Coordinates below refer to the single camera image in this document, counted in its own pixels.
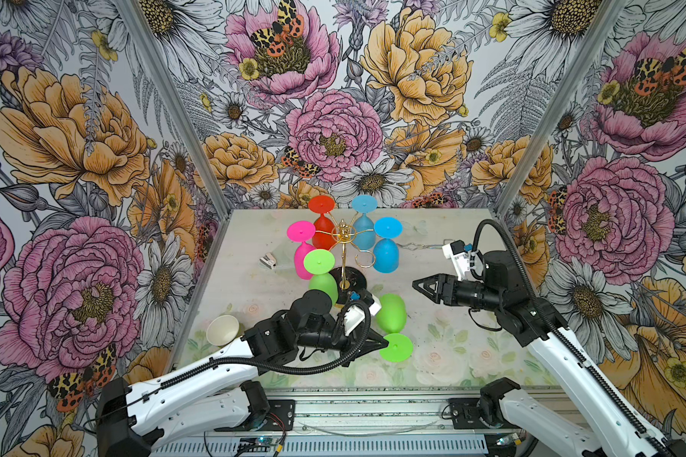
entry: floral tabletop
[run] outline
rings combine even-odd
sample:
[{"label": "floral tabletop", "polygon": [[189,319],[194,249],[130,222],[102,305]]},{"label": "floral tabletop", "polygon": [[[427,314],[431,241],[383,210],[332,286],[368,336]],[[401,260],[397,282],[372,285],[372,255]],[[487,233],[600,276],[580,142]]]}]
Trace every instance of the floral tabletop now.
[{"label": "floral tabletop", "polygon": [[[333,215],[349,218],[352,210],[334,210]],[[396,217],[404,225],[398,243],[440,244],[445,238],[472,238],[477,224],[489,217],[488,210],[466,209],[379,209],[371,217]],[[236,211],[213,268],[189,338],[182,352],[175,354],[178,365],[196,361],[218,348],[205,337],[205,330],[217,316],[236,316],[243,328],[289,308],[307,290],[292,268],[295,243],[287,240],[287,227],[299,220],[313,221],[308,210]],[[496,235],[481,241],[484,251],[503,249]],[[280,268],[268,270],[258,258],[271,252]],[[407,306],[403,334],[414,343],[407,361],[390,363],[377,353],[357,359],[348,369],[338,368],[308,377],[267,373],[260,378],[265,388],[469,388],[499,377],[510,377],[522,385],[556,385],[556,379],[535,358],[505,332],[481,330],[462,308],[435,305],[412,287],[414,279],[435,273],[451,273],[452,266],[439,249],[401,249],[399,269],[388,275],[366,270],[369,290],[376,296],[399,294]],[[494,317],[480,313],[479,322],[494,325]],[[373,328],[380,332],[374,322]],[[337,353],[315,353],[300,366],[315,366],[337,358]]]}]

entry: orange flower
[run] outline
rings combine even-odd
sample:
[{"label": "orange flower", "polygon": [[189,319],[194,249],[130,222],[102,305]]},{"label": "orange flower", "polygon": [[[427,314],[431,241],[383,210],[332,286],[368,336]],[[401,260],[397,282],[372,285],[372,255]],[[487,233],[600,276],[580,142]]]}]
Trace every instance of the orange flower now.
[{"label": "orange flower", "polygon": [[519,248],[519,254],[526,265],[531,281],[536,287],[540,286],[549,268],[547,228],[535,222],[527,226],[524,221],[516,227],[513,240]]},{"label": "orange flower", "polygon": [[311,186],[306,181],[300,181],[296,185],[289,184],[289,195],[282,194],[279,200],[280,209],[297,209],[297,208],[307,208],[307,204],[310,202],[312,197],[317,197],[319,195],[330,196],[327,190],[317,186]]},{"label": "orange flower", "polygon": [[170,233],[175,233],[181,239],[181,248],[193,259],[197,228],[191,208],[193,200],[181,186],[182,181],[170,160],[163,160],[159,173],[153,173],[152,185],[145,182],[137,189],[127,209],[127,219],[130,233],[140,241],[147,242],[158,235],[166,241]]},{"label": "orange flower", "polygon": [[2,83],[22,111],[0,110],[0,147],[16,168],[18,182],[58,183],[55,198],[72,193],[81,179],[104,190],[111,206],[119,206],[132,188],[150,176],[147,141],[119,94],[102,87],[101,116],[91,154],[86,150],[84,112],[87,86],[76,75],[61,82],[49,72],[25,67],[5,71]]},{"label": "orange flower", "polygon": [[656,419],[675,409],[673,428],[686,433],[686,289],[672,278],[646,276],[640,284],[633,306],[641,322],[625,326],[638,351],[629,361],[613,353],[615,361],[600,368],[636,408]]},{"label": "orange flower", "polygon": [[[485,154],[488,155],[488,159],[477,161],[471,169],[473,185],[484,185],[492,189],[499,183],[508,181],[526,151],[530,139],[531,135],[526,135],[517,141],[497,142],[493,147],[487,148]],[[521,186],[521,195],[531,205],[537,204],[544,198],[547,189],[551,186],[551,160],[553,159],[554,148],[547,144],[541,150],[539,159]]]},{"label": "orange flower", "polygon": [[[231,183],[250,190],[257,184],[270,183],[279,177],[274,155],[246,135],[212,135],[205,139],[201,148],[222,188]],[[197,169],[193,179],[198,187],[205,189]]]},{"label": "orange flower", "polygon": [[[465,58],[466,50],[446,60],[441,52],[453,44],[452,32],[436,29],[434,19],[421,10],[404,8],[399,17],[398,30],[381,22],[371,31],[361,65],[376,78],[369,86],[391,89],[394,120],[438,125],[449,117],[448,111],[462,106],[473,61]],[[434,60],[439,65],[422,68]]]},{"label": "orange flower", "polygon": [[74,431],[69,425],[64,425],[60,435],[52,425],[43,425],[3,457],[81,457],[83,440],[84,432]]},{"label": "orange flower", "polygon": [[452,176],[457,171],[457,153],[465,131],[430,128],[418,121],[396,127],[385,143],[396,155],[405,155],[399,169],[414,170],[414,180],[409,183],[407,200],[426,195],[445,182],[445,173]]},{"label": "orange flower", "polygon": [[151,347],[140,354],[129,364],[127,373],[122,376],[128,384],[148,381],[162,376],[170,360],[170,350],[166,347]]}]

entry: black round base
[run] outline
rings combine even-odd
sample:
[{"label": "black round base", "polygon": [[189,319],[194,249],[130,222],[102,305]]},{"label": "black round base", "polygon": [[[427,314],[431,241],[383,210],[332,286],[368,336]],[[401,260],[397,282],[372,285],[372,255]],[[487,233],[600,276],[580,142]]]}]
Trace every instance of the black round base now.
[{"label": "black round base", "polygon": [[366,283],[366,277],[364,274],[361,272],[361,270],[358,270],[353,267],[346,267],[345,268],[345,279],[349,283],[349,287],[347,289],[342,289],[341,288],[341,273],[343,272],[343,267],[336,267],[330,270],[330,274],[333,275],[333,278],[336,279],[336,284],[338,284],[338,304],[339,305],[345,305],[346,300],[348,300],[348,292],[350,290],[360,290],[360,289],[366,289],[366,286],[368,285]]}]

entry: robotic arm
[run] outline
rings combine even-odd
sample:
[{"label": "robotic arm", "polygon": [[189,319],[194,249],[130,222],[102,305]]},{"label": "robotic arm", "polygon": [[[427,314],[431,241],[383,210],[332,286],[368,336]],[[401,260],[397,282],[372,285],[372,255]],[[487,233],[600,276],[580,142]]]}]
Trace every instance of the robotic arm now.
[{"label": "robotic arm", "polygon": [[[143,457],[174,440],[213,428],[256,428],[270,407],[261,384],[251,379],[266,371],[322,373],[386,347],[388,342],[370,330],[371,317],[381,305],[366,290],[358,293],[361,296],[334,320],[328,295],[309,290],[289,310],[258,322],[205,359],[133,385],[114,379],[102,390],[96,412],[100,457]],[[311,368],[284,366],[295,360],[299,346],[338,350],[340,358]]]},{"label": "robotic arm", "polygon": [[[485,225],[498,231],[508,251],[477,252]],[[442,250],[458,276],[429,276],[414,281],[413,288],[436,304],[465,306],[471,316],[493,312],[500,326],[558,379],[593,431],[542,406],[507,378],[481,389],[478,406],[485,423],[524,428],[562,457],[686,457],[686,443],[666,438],[642,417],[590,359],[555,307],[536,296],[510,235],[499,224],[483,221],[472,247],[456,241]],[[482,282],[464,280],[468,270]]]}]

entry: perforated metal strip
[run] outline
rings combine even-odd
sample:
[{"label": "perforated metal strip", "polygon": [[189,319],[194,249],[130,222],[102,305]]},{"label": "perforated metal strip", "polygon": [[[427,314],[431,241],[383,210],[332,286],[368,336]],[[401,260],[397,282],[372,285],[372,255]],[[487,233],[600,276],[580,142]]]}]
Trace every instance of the perforated metal strip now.
[{"label": "perforated metal strip", "polygon": [[[238,438],[209,436],[208,449],[213,457],[230,457],[236,453]],[[483,435],[401,435],[347,438],[343,436],[289,436],[282,455],[317,457],[330,455],[378,455],[408,457],[414,455],[483,455],[488,452]],[[244,457],[268,455],[270,452],[245,452]],[[191,437],[166,444],[151,457],[208,457],[203,438]]]}]

